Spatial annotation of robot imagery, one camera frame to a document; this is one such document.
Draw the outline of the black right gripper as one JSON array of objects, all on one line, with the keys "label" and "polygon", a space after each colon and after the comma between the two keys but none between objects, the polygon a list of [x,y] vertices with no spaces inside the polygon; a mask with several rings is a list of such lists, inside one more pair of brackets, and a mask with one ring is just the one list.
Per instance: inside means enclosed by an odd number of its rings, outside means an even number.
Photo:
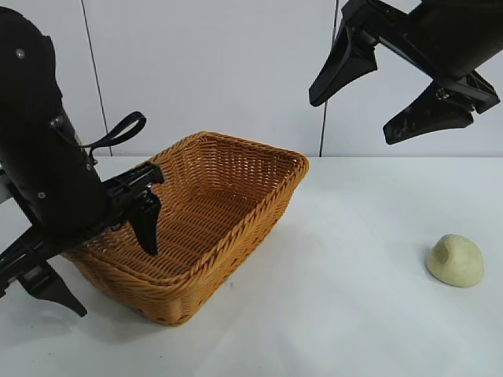
[{"label": "black right gripper", "polygon": [[499,104],[477,68],[502,50],[500,1],[422,1],[409,13],[382,1],[349,1],[342,14],[329,56],[309,88],[312,106],[375,71],[378,43],[434,81],[384,125],[388,145],[465,128],[474,110],[482,114]]}]

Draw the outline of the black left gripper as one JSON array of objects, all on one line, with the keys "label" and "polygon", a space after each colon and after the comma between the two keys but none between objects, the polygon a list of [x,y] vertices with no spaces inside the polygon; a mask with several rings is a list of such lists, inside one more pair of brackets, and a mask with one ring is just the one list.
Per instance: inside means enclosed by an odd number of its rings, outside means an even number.
[{"label": "black left gripper", "polygon": [[158,255],[160,199],[151,185],[164,181],[154,163],[102,181],[90,157],[63,141],[1,139],[1,165],[31,227],[1,254],[1,293],[18,280],[33,298],[80,317],[84,305],[48,261],[88,243],[106,229],[131,224],[141,248]]}]

